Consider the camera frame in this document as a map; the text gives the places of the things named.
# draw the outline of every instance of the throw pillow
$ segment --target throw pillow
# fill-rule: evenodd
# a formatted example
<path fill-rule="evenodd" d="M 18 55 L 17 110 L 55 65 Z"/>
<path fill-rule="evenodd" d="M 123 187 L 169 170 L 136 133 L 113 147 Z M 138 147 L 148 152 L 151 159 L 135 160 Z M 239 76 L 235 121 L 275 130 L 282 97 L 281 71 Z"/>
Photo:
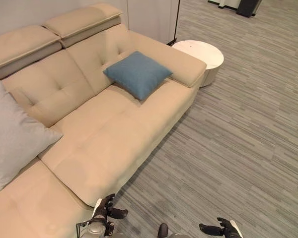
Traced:
<path fill-rule="evenodd" d="M 61 137 L 29 117 L 0 81 L 0 190 Z"/>
<path fill-rule="evenodd" d="M 134 97 L 144 100 L 172 72 L 136 51 L 105 69 L 104 74 L 122 85 Z"/>

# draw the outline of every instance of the blue pillow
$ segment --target blue pillow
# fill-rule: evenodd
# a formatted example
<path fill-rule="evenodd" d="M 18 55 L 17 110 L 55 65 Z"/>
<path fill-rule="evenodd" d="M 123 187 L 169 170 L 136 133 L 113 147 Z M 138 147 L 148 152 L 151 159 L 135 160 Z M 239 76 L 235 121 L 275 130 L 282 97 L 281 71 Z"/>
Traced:
<path fill-rule="evenodd" d="M 104 70 L 135 98 L 146 99 L 172 72 L 153 59 L 136 51 Z"/>

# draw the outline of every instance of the sofa armrest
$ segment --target sofa armrest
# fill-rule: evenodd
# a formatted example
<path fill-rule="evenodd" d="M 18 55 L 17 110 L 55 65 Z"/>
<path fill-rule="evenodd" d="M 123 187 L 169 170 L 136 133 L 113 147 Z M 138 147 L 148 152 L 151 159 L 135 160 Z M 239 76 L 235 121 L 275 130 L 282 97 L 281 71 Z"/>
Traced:
<path fill-rule="evenodd" d="M 136 32 L 130 34 L 136 50 L 171 70 L 172 79 L 192 87 L 202 77 L 206 69 L 203 61 Z"/>

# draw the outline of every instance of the headrest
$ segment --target headrest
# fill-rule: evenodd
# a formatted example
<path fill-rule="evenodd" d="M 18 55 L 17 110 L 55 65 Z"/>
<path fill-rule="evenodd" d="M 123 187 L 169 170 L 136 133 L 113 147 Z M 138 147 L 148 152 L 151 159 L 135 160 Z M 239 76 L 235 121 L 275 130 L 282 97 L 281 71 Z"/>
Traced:
<path fill-rule="evenodd" d="M 58 36 L 31 25 L 0 35 L 0 79 L 62 48 Z"/>
<path fill-rule="evenodd" d="M 118 25 L 121 22 L 121 13 L 121 10 L 109 4 L 98 3 L 51 18 L 43 26 L 60 36 L 62 45 L 68 47 Z"/>

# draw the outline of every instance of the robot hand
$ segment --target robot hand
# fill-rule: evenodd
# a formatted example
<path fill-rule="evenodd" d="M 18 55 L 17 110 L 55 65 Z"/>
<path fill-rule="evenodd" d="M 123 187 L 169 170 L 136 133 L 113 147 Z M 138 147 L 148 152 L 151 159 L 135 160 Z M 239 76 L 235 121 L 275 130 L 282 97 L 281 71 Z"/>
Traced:
<path fill-rule="evenodd" d="M 220 225 L 223 227 L 206 226 L 199 224 L 200 230 L 205 234 L 212 236 L 225 236 L 225 238 L 243 238 L 235 221 L 229 221 L 224 218 L 218 217 Z"/>
<path fill-rule="evenodd" d="M 115 194 L 110 194 L 103 199 L 99 199 L 95 205 L 95 209 L 92 214 L 92 218 L 88 221 L 76 224 L 76 234 L 77 237 L 80 237 L 80 228 L 85 226 L 96 225 L 96 228 L 104 228 L 104 235 L 111 236 L 114 231 L 114 223 L 107 220 L 107 216 L 114 219 L 123 219 L 127 216 L 127 210 L 120 210 L 113 208 L 112 200 L 115 197 Z"/>

